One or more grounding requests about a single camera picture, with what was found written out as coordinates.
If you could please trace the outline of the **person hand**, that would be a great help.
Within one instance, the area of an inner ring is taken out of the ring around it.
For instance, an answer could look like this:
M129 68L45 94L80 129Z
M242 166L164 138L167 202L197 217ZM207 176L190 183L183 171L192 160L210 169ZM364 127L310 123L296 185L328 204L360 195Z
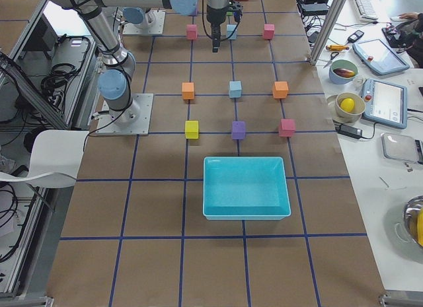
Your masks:
M399 18L405 20L414 20L418 18L419 14L420 13L417 12L402 13L399 15Z

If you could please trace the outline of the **orange block near arm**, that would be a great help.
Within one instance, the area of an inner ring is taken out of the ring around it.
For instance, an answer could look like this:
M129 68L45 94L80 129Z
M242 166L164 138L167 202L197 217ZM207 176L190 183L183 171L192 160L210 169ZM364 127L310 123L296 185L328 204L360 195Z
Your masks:
M183 82L182 83L182 99L183 100L193 100L195 97L195 88L193 82Z

